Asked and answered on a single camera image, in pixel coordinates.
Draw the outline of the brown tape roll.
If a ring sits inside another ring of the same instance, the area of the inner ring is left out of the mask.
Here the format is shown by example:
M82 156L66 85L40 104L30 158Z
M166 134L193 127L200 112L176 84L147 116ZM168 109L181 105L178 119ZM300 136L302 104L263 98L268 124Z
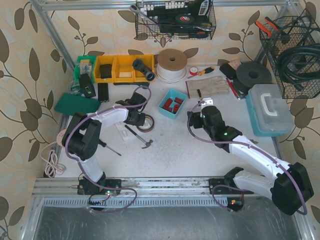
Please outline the brown tape roll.
M146 114L145 120L142 126L137 126L137 130L142 133L148 133L153 130L155 126L155 120L151 115Z

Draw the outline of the black handled hammer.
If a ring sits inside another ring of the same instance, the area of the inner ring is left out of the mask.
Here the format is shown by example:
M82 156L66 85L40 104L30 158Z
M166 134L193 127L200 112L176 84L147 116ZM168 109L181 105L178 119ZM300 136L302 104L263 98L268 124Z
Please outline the black handled hammer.
M135 137L137 137L140 141L142 141L145 146L142 147L142 149L147 149L148 147L151 146L151 144L153 143L153 140L150 139L149 141L145 141L142 137L140 137L133 129L131 129L128 125L124 125L124 127L129 130Z

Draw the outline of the red spring long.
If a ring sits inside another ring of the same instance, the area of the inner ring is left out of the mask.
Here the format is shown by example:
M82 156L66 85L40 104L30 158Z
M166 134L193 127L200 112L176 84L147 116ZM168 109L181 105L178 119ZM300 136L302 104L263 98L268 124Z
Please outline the red spring long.
M163 105L163 109L164 110L166 110L166 111L169 111L169 112L171 112L172 111L172 108L170 107L170 105L172 104L172 102L173 102L173 100L171 99L171 98L168 98L167 100L166 100L166 102L164 103L164 105Z
M176 114L176 113L178 112L180 106L181 106L180 104L175 104L175 105L174 105L174 107L173 107L173 113L174 113L174 114Z

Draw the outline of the red spring short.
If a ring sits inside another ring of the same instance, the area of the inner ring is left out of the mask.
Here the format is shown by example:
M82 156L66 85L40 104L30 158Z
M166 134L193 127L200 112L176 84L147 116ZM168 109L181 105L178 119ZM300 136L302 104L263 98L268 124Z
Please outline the red spring short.
M181 99L181 98L178 98L178 97L176 97L175 99L174 99L174 102L175 103L177 103L177 104L179 104L179 105L181 105L182 103L183 103L183 99Z

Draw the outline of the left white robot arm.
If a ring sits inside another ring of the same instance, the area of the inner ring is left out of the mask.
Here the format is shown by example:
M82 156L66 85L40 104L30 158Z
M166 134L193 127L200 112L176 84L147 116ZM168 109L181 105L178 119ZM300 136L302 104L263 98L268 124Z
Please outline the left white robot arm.
M94 113L76 112L61 141L68 158L77 162L83 177L79 180L78 192L83 195L101 193L119 193L113 185L106 185L106 175L96 158L98 146L106 147L101 138L101 131L117 123L141 127L146 114L143 110L151 98L152 92L147 86L148 97L133 91L131 98L118 100L105 110Z

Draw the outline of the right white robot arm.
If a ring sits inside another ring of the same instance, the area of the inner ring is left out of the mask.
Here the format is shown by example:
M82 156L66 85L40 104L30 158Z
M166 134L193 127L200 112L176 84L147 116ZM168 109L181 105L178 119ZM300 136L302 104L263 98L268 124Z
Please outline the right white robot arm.
M207 143L242 158L261 173L256 175L241 167L235 167L226 174L226 183L212 188L212 195L218 188L253 192L272 200L286 215L308 213L306 202L314 196L314 191L307 169L301 163L291 164L269 154L241 131L226 125L212 98L202 99L195 107L200 107L201 110L187 112L189 133L201 141L202 138L196 136L192 130L202 128L209 136Z

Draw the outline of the black yellow screwdriver thin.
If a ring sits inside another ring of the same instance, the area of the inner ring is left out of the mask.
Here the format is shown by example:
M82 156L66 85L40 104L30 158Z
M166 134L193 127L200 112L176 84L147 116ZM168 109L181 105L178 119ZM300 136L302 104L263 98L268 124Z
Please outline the black yellow screwdriver thin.
M197 89L197 94L199 96L200 101L202 101L203 98L202 98L202 93L201 93L200 89Z

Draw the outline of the beige work glove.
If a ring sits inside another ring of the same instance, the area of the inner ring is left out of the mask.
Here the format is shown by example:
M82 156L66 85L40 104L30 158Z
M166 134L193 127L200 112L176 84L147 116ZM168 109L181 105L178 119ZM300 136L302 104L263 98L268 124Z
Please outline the beige work glove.
M212 97L213 95L229 94L229 85L222 76L214 76L199 80L187 80L186 88L189 99L199 98L197 89L200 89L202 98Z

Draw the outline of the black orange screwdriver left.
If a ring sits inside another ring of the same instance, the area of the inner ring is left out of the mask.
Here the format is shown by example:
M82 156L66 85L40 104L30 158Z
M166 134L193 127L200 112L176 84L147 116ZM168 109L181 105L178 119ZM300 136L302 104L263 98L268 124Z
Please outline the black orange screwdriver left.
M105 142L103 142L102 140L98 141L98 144L101 145L103 148L107 148L110 151L112 151L113 153L117 154L118 156L122 156L119 152L115 151L114 149L112 149L111 147L109 147Z

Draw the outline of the red utility knife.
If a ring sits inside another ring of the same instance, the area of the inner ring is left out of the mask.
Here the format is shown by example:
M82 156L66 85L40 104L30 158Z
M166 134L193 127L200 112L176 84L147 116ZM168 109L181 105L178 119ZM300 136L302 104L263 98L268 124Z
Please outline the red utility knife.
M228 77L225 77L225 79L236 99L242 100L246 98L246 94L242 93L235 87L233 80L230 80Z

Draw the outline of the teal plastic bin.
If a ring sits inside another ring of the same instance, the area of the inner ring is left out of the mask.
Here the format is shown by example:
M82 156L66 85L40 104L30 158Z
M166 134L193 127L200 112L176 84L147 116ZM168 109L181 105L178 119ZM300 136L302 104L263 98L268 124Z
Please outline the teal plastic bin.
M172 99L172 103L170 105L170 107L172 108L172 111L167 111L165 109L163 109L163 105L164 103L166 102L167 99L171 98ZM173 113L173 107L175 104L178 104L175 102L175 98L180 98L183 100L183 103L180 104L180 108L179 110L177 111L176 114ZM163 116L167 117L167 118L170 118L172 120L175 120L178 116L178 114L182 111L182 108L183 108L183 105L184 103L186 102L188 96L185 94L185 93L182 93L178 90L175 90L173 88L170 88L168 90L168 92L166 93L166 95L163 97L163 99L161 100L161 102L159 103L158 105L158 110L159 110L159 113L162 114Z

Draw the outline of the black aluminium extrusion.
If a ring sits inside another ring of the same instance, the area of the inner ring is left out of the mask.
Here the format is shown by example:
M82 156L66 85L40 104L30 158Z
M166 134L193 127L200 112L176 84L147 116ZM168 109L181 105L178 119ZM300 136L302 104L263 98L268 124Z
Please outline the black aluminium extrusion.
M109 86L107 83L98 83L98 101L100 103L106 103L109 101Z

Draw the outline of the yellow triple bin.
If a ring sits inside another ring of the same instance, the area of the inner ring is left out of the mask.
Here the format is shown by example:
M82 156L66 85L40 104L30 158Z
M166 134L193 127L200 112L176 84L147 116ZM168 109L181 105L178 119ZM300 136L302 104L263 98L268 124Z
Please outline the yellow triple bin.
M155 72L155 57L153 54L138 55L101 55L96 57L93 68L95 83L148 83L145 75L135 70L133 62L136 59L143 61L144 65ZM101 72L101 66L111 65L111 77Z

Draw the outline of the red white tape roll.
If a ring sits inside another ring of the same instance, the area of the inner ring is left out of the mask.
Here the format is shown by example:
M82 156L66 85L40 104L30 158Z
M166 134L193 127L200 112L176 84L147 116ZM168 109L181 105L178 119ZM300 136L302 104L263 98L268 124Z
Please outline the red white tape roll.
M189 74L191 76L196 76L198 74L198 68L195 67L195 66L192 66L190 69L189 69Z

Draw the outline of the grey pipe fitting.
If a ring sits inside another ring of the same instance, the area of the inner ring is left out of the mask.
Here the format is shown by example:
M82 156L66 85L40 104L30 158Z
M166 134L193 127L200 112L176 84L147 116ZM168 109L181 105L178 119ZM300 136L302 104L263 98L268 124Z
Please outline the grey pipe fitting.
M155 73L144 64L141 59L135 59L132 63L135 71L141 72L148 82L151 82L155 78Z

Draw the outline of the black sander block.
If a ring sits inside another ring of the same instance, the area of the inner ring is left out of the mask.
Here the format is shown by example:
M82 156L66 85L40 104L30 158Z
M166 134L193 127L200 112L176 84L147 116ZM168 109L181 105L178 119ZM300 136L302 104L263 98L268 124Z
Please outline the black sander block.
M219 70L229 79L233 80L237 78L236 70L230 66L228 63L222 64Z

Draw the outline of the black foam block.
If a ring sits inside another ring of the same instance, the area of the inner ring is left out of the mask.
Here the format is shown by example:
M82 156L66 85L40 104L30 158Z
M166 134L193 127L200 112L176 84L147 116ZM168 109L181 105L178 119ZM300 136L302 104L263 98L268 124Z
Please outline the black foam block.
M100 77L102 79L112 78L112 65L111 64L102 64L99 66Z

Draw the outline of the black disc spool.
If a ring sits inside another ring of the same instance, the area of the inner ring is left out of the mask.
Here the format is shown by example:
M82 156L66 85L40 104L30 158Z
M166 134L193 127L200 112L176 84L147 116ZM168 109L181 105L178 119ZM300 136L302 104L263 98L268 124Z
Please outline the black disc spool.
M249 61L242 63L236 70L236 78L233 84L237 90L247 94L256 84L271 84L270 71L260 63Z

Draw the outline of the clear teal toolbox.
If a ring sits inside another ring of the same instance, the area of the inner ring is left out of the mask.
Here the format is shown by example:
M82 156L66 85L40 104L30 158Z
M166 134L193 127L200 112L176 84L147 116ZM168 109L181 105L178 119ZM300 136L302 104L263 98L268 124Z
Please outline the clear teal toolbox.
M279 137L295 124L276 84L256 84L245 98L252 130L257 137Z

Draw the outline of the green case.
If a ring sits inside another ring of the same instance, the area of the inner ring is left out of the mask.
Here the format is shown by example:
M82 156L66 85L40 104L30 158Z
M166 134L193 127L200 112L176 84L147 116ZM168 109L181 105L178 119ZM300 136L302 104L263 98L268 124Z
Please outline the green case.
M54 110L61 114L73 116L77 112L94 113L100 105L101 103L96 99L64 93L56 103Z

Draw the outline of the green bin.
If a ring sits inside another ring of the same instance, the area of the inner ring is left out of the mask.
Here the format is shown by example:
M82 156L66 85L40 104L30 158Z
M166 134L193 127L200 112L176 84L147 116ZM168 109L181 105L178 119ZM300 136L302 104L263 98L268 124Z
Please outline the green bin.
M75 68L73 71L73 78L76 82L83 74L88 74L91 81L94 83L94 67L96 64L96 56L79 56L77 58Z

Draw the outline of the pink round power strip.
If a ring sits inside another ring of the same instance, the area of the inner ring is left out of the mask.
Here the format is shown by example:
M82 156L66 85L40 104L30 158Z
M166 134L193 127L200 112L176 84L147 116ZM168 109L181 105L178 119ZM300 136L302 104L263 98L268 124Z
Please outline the pink round power strip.
M64 137L65 133L66 133L66 129L63 129L56 136L56 143L62 148L64 148L63 137Z

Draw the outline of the black electrical tape roll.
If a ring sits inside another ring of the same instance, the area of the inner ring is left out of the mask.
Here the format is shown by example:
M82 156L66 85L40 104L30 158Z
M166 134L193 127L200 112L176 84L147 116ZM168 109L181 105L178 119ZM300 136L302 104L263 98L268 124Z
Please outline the black electrical tape roll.
M189 14L180 14L174 19L177 25L191 25L195 21L195 18Z

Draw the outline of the white peg base plate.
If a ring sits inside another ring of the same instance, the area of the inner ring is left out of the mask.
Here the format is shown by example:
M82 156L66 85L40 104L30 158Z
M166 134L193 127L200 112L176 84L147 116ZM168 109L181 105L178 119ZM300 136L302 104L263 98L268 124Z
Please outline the white peg base plate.
M125 127L125 123L118 122L115 124L120 136L122 137L124 142L131 140L134 135Z

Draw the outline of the orange handled pliers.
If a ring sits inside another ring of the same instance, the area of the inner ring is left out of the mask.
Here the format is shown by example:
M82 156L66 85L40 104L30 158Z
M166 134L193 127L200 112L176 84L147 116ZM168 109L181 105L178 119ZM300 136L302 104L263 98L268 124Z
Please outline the orange handled pliers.
M271 30L269 30L267 27L271 27L275 31L278 31L280 27L271 20L268 16L264 18L266 25L262 24L260 21L256 20L254 24L262 31L264 32L269 38L272 37L273 33Z

